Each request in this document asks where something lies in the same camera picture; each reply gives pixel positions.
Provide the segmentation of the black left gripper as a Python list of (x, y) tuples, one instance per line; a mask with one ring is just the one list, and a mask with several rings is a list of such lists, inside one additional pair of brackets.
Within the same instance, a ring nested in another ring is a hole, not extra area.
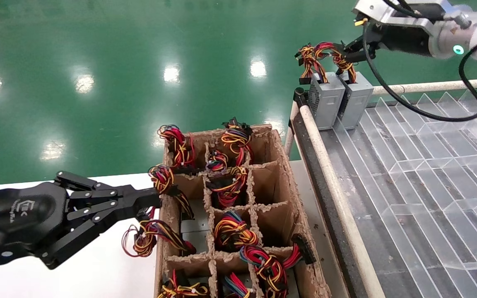
[(0, 265), (35, 256), (55, 269), (117, 222), (151, 207), (161, 207), (154, 188), (114, 187), (67, 171), (54, 184), (0, 189)]

